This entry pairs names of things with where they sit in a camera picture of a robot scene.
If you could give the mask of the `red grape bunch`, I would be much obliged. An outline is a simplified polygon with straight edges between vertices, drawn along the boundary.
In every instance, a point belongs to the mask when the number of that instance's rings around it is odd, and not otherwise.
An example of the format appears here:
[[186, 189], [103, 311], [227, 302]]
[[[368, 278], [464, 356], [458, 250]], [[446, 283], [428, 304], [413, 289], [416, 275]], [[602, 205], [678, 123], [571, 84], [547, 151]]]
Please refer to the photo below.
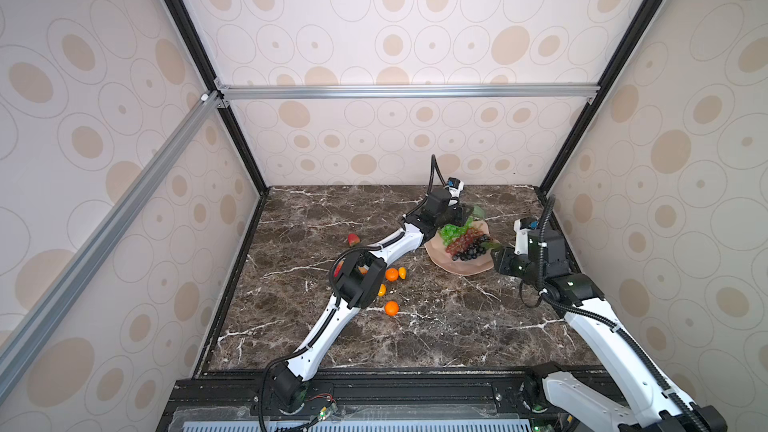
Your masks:
[[466, 251], [474, 242], [476, 242], [478, 239], [482, 238], [484, 236], [484, 232], [481, 229], [477, 229], [474, 227], [470, 227], [467, 229], [467, 231], [459, 236], [456, 240], [454, 240], [451, 244], [449, 244], [446, 247], [446, 253], [450, 256], [463, 253]]

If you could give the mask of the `black grape bunch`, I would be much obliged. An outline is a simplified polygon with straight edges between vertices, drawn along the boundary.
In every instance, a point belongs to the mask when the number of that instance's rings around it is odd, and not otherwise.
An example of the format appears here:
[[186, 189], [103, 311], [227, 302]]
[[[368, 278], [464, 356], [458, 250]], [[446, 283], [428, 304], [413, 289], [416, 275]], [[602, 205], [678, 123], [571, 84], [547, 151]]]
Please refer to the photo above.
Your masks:
[[489, 235], [484, 234], [482, 238], [474, 242], [466, 251], [450, 256], [450, 258], [453, 261], [468, 262], [487, 254], [493, 249], [498, 249], [499, 247], [500, 244], [497, 241], [493, 240]]

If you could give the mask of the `pink scalloped fruit bowl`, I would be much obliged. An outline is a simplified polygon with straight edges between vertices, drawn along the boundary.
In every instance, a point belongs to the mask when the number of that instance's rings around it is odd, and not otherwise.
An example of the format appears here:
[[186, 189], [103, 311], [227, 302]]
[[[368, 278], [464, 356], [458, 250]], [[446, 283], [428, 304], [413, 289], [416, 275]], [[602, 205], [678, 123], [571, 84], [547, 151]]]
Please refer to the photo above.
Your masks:
[[443, 270], [471, 276], [493, 268], [490, 250], [497, 244], [485, 221], [468, 220], [461, 227], [443, 227], [427, 242], [426, 250], [433, 263]]

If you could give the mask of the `green grape bunch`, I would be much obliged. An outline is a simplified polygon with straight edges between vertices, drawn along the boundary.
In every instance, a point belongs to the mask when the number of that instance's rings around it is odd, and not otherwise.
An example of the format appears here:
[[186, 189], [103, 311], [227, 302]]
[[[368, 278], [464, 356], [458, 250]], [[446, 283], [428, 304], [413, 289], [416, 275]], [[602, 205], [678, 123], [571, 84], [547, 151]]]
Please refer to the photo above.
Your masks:
[[446, 225], [444, 225], [442, 228], [439, 229], [438, 234], [442, 240], [443, 245], [448, 246], [454, 240], [456, 240], [459, 236], [464, 234], [467, 231], [467, 229], [473, 225], [475, 221], [484, 220], [485, 218], [486, 218], [485, 211], [480, 206], [475, 205], [474, 215], [466, 223], [464, 227], [456, 227], [453, 225], [449, 225], [447, 223]]

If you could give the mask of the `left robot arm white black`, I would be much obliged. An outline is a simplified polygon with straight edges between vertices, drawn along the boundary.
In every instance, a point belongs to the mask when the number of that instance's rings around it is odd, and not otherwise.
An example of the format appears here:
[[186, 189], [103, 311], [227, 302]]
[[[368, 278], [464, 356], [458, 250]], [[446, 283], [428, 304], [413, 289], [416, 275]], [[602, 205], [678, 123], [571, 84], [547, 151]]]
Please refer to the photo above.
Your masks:
[[464, 184], [444, 178], [437, 158], [430, 158], [427, 191], [400, 218], [399, 228], [379, 242], [355, 246], [341, 253], [328, 272], [331, 297], [320, 318], [292, 353], [272, 360], [264, 368], [261, 404], [277, 399], [285, 411], [298, 410], [308, 383], [345, 326], [378, 296], [386, 271], [403, 256], [429, 242], [446, 225], [462, 226], [472, 209], [461, 202]]

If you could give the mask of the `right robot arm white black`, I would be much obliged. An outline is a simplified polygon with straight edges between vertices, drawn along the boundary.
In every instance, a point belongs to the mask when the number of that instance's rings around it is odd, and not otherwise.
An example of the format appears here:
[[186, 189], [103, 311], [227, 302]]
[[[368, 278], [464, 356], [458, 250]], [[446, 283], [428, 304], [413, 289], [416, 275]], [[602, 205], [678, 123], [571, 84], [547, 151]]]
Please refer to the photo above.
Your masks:
[[549, 225], [554, 205], [550, 197], [539, 219], [516, 221], [515, 244], [491, 253], [494, 268], [533, 287], [537, 304], [552, 307], [582, 337], [624, 401], [618, 403], [547, 363], [534, 367], [521, 388], [529, 410], [555, 407], [593, 431], [727, 430], [714, 407], [698, 405], [657, 366], [596, 284], [572, 269], [563, 234]]

